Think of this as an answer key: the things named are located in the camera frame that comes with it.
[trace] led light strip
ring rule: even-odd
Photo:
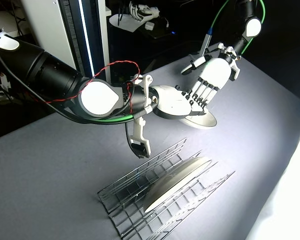
[[[90,52],[90,45],[89,45],[89,40],[88,40],[88,33],[87,33],[87,28],[86,28],[84,9],[83,9],[83,6],[82,6],[82,0],[78,0],[78,2],[79,2],[80,15],[81,15],[81,21],[82,21],[82,26],[83,26],[83,33],[84,33],[84,39],[85,39],[85,44],[86,44],[86,50],[88,51],[88,57],[89,57],[89,62],[90,62],[90,67],[91,67],[91,73],[92,73],[92,76],[93,76],[93,75],[95,75],[95,70],[94,70],[94,65],[92,63],[92,57],[91,57],[91,52]]]

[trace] metal rack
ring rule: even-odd
[[[204,186],[203,176],[217,163],[210,164],[164,203],[145,213],[143,199],[146,193],[163,174],[182,162],[179,153],[186,141],[185,138],[177,142],[97,193],[122,240],[164,239],[234,173]]]

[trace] white robotic hand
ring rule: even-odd
[[[142,23],[148,22],[151,19],[159,17],[159,9],[157,7],[148,7],[147,5],[133,5],[132,1],[129,3],[129,11],[131,16]]]

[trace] green cable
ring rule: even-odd
[[[263,15],[262,15],[262,19],[261,19],[261,23],[264,23],[265,17],[266,17],[266,7],[264,4],[263,0],[258,0],[262,6],[262,11],[263,11]],[[250,41],[247,43],[247,45],[245,46],[245,48],[242,50],[241,54],[244,54],[244,52],[246,51],[246,49],[249,47],[250,43],[252,42],[254,38],[251,38]]]
[[[121,117],[117,117],[117,118],[111,118],[111,119],[104,119],[104,120],[95,120],[96,122],[105,122],[105,123],[115,123],[115,122],[121,122],[124,120],[130,120],[133,119],[134,116],[133,115],[127,115],[127,116],[121,116]]]
[[[222,5],[222,7],[219,9],[218,13],[216,14],[212,24],[211,24],[211,27],[210,28],[213,28],[215,23],[216,23],[216,20],[217,18],[219,17],[219,14],[221,13],[222,9],[224,9],[224,7],[226,6],[226,4],[229,2],[229,0],[226,0],[225,3]]]

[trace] gray table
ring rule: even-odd
[[[189,60],[151,72],[154,84],[192,85],[198,71],[180,75]],[[244,239],[294,152],[300,100],[248,61],[238,65],[239,78],[210,103],[215,128],[145,117],[153,156],[189,137],[185,157],[202,149],[236,170],[168,239]],[[1,137],[0,240],[118,239],[95,193],[145,161],[128,148],[123,125],[82,125],[58,114]]]

